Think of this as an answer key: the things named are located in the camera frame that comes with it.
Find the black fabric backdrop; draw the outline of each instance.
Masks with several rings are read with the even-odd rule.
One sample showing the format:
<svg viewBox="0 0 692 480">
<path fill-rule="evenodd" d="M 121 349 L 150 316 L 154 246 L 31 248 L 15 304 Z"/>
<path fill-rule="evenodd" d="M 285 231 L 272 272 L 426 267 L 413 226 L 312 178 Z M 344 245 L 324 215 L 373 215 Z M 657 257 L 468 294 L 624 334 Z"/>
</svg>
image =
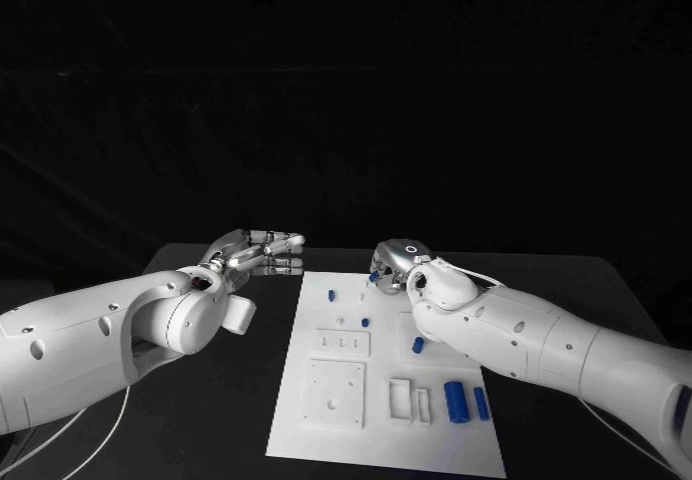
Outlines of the black fabric backdrop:
<svg viewBox="0 0 692 480">
<path fill-rule="evenodd" d="M 238 227 L 412 237 L 605 258 L 683 343 L 677 3 L 1 9 L 3 276 L 79 288 Z"/>
</svg>

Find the blue cylinder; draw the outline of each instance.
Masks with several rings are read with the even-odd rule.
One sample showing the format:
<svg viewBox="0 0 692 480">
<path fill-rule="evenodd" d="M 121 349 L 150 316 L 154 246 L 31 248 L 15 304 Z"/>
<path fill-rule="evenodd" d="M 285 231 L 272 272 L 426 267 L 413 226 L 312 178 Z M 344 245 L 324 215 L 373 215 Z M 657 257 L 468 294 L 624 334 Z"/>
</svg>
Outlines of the blue cylinder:
<svg viewBox="0 0 692 480">
<path fill-rule="evenodd" d="M 465 404 L 464 386 L 461 382 L 444 384 L 444 395 L 447 396 L 447 410 L 449 411 L 449 422 L 468 423 L 468 405 Z"/>
<path fill-rule="evenodd" d="M 475 404 L 478 405 L 480 419 L 490 420 L 490 415 L 487 414 L 485 396 L 483 395 L 483 389 L 480 387 L 475 387 L 472 389 L 472 394 L 475 395 Z"/>
<path fill-rule="evenodd" d="M 415 341 L 413 341 L 413 353 L 421 353 L 421 352 L 422 352 L 422 344 L 423 344 L 422 337 L 415 337 Z"/>
</svg>

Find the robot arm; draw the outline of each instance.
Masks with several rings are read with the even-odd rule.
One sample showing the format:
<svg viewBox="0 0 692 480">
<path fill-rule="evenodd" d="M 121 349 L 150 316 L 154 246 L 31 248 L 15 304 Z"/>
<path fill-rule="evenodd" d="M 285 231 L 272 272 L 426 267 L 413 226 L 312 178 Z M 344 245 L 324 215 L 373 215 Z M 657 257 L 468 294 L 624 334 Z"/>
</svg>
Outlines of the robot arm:
<svg viewBox="0 0 692 480">
<path fill-rule="evenodd" d="M 605 410 L 692 479 L 692 352 L 598 327 L 501 284 L 480 287 L 411 240 L 377 245 L 370 280 L 385 294 L 406 292 L 429 340 Z"/>
<path fill-rule="evenodd" d="M 304 237 L 235 230 L 199 265 L 41 299 L 0 315 L 0 435 L 86 408 L 206 346 L 242 335 L 250 275 L 299 275 Z"/>
</svg>

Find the dark table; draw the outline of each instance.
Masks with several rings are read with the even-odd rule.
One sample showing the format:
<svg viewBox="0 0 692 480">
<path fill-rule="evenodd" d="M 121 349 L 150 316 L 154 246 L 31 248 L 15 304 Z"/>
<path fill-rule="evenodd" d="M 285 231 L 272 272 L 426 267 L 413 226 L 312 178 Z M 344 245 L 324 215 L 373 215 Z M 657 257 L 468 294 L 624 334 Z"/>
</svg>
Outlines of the dark table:
<svg viewBox="0 0 692 480">
<path fill-rule="evenodd" d="M 170 244 L 145 273 L 196 264 L 206 245 Z M 364 273 L 372 250 L 305 248 L 305 270 Z M 666 343 L 611 265 L 599 258 L 439 253 L 584 319 Z M 207 347 L 131 387 L 109 443 L 73 479 L 481 478 L 263 455 L 284 369 L 301 277 L 253 278 L 239 294 L 256 314 L 245 336 L 220 330 Z M 507 478 L 674 479 L 562 392 L 484 369 Z M 116 393 L 85 412 L 62 438 L 7 475 L 60 479 L 99 445 L 119 412 Z M 27 451 L 62 426 L 39 427 Z"/>
</svg>

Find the white cable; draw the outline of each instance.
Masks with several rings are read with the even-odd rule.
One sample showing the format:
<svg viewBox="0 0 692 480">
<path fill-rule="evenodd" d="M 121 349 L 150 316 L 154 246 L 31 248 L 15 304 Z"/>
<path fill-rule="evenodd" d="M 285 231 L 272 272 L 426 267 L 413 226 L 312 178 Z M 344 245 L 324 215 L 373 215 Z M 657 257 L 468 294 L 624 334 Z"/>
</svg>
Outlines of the white cable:
<svg viewBox="0 0 692 480">
<path fill-rule="evenodd" d="M 615 433 L 615 435 L 671 473 L 677 476 L 677 472 L 609 426 L 608 422 L 601 418 L 601 416 L 595 413 L 594 409 L 588 406 L 586 402 L 579 398 L 579 402 L 586 407 L 588 411 L 594 414 L 594 417 L 601 421 L 601 423 L 609 428 L 609 430 Z"/>
<path fill-rule="evenodd" d="M 460 272 L 464 272 L 465 274 L 468 275 L 472 275 L 474 277 L 478 277 L 481 278 L 483 280 L 488 281 L 491 284 L 494 284 L 497 287 L 504 287 L 504 284 L 500 283 L 494 278 L 485 276 L 485 275 L 481 275 L 480 273 L 475 273 L 475 272 L 471 272 L 470 270 L 465 270 L 462 268 L 458 268 L 457 266 L 454 266 L 449 262 L 444 261 L 447 263 L 447 265 L 454 269 L 454 270 L 458 270 Z"/>
<path fill-rule="evenodd" d="M 76 472 L 83 468 L 83 466 L 89 463 L 90 459 L 96 456 L 98 452 L 103 448 L 105 443 L 111 439 L 112 432 L 115 432 L 115 429 L 118 428 L 118 425 L 119 425 L 119 420 L 122 419 L 122 413 L 125 413 L 126 397 L 128 396 L 129 396 L 129 387 L 126 387 L 126 390 L 125 390 L 125 398 L 122 400 L 122 408 L 119 409 L 119 415 L 118 415 L 118 419 L 115 420 L 115 424 L 112 425 L 111 433 L 108 433 L 108 436 L 105 437 L 105 440 L 102 441 L 101 445 L 98 446 L 96 451 L 90 454 L 90 457 L 76 467 L 76 469 L 72 471 L 72 473 L 66 477 L 62 478 L 62 480 L 67 480 L 67 478 L 70 478 L 76 474 Z"/>
<path fill-rule="evenodd" d="M 0 472 L 0 477 L 10 473 L 46 447 L 50 445 L 52 441 L 62 435 L 65 430 L 70 427 L 70 425 L 76 422 L 76 419 L 82 416 L 82 413 L 86 411 L 86 409 L 80 410 L 79 413 L 72 417 L 72 420 L 65 424 L 65 426 L 60 428 L 57 433 L 31 450 L 31 452 L 21 457 L 20 460 L 17 460 L 1 472 Z"/>
</svg>

